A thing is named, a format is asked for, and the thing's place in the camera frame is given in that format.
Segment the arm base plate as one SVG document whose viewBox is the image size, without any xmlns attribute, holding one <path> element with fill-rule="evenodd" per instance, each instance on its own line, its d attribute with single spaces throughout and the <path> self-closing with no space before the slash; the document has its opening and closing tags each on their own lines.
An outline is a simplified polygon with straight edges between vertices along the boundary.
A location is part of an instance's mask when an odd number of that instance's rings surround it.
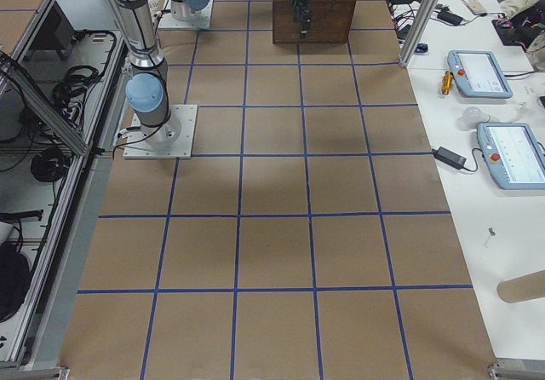
<svg viewBox="0 0 545 380">
<path fill-rule="evenodd" d="M 199 31 L 209 30 L 214 0 L 209 0 L 205 8 L 194 11 L 184 3 L 175 3 L 175 12 L 171 12 L 171 0 L 162 10 L 158 29 L 163 31 Z"/>
<path fill-rule="evenodd" d="M 132 117 L 132 126 L 140 130 L 129 132 L 123 157 L 126 159 L 189 159 L 197 122 L 197 105 L 170 105 L 169 120 L 155 132 L 142 127 L 137 115 Z"/>
</svg>

